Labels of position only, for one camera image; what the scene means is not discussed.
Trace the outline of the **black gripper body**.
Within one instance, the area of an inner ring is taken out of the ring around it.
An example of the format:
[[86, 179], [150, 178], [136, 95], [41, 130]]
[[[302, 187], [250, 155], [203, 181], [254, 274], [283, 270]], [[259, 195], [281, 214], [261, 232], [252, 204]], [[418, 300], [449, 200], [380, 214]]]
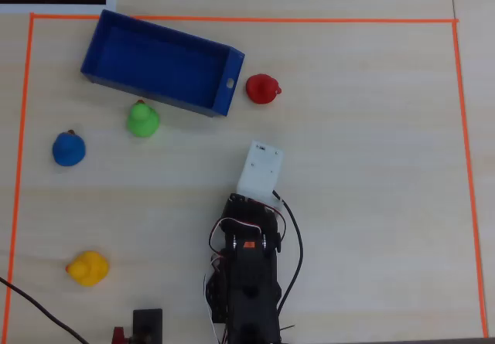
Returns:
[[247, 249], [261, 248], [265, 254], [280, 253], [281, 219], [282, 213], [273, 206], [231, 193], [220, 217], [226, 249], [235, 252], [247, 244]]

